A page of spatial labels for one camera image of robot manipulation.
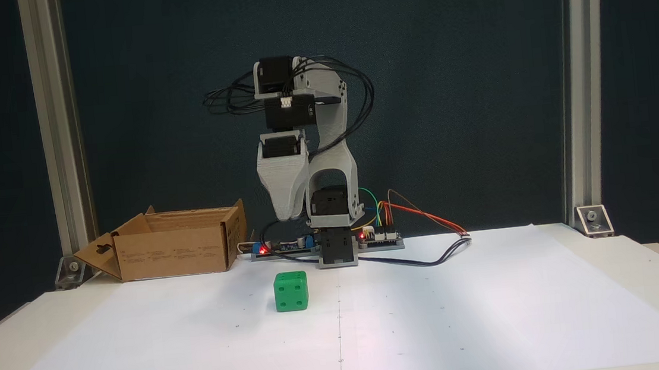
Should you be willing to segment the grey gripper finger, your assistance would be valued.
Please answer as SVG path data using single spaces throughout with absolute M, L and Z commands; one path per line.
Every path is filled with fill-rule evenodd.
M 257 174 L 266 188 L 272 208 L 280 221 L 288 221 L 299 216 L 297 206 L 297 160 L 296 155 L 267 157 L 259 155 Z
M 295 214 L 296 218 L 301 217 L 305 210 L 306 189 L 308 185 L 310 152 L 307 146 L 300 147 L 300 158 L 302 160 L 298 171 L 298 177 L 294 183 L 295 188 Z

